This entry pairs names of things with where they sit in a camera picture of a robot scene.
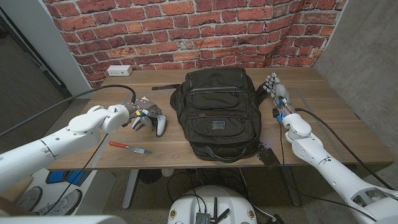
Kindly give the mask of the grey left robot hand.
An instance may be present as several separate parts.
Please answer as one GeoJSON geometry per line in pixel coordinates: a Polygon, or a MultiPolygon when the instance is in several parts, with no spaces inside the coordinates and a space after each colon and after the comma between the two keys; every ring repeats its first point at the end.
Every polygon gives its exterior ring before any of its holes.
{"type": "Polygon", "coordinates": [[[165,129],[166,118],[162,114],[161,109],[146,97],[136,99],[133,103],[124,104],[127,108],[130,119],[136,118],[132,128],[138,130],[142,125],[152,126],[157,128],[157,132],[162,132],[165,129]]]}

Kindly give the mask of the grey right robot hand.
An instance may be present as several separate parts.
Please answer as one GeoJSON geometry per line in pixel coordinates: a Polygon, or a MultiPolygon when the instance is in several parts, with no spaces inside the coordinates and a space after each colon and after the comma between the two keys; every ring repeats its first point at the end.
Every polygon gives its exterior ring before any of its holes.
{"type": "Polygon", "coordinates": [[[267,76],[263,89],[271,96],[282,117],[295,113],[290,102],[289,92],[276,73],[273,72],[271,76],[267,76]]]}

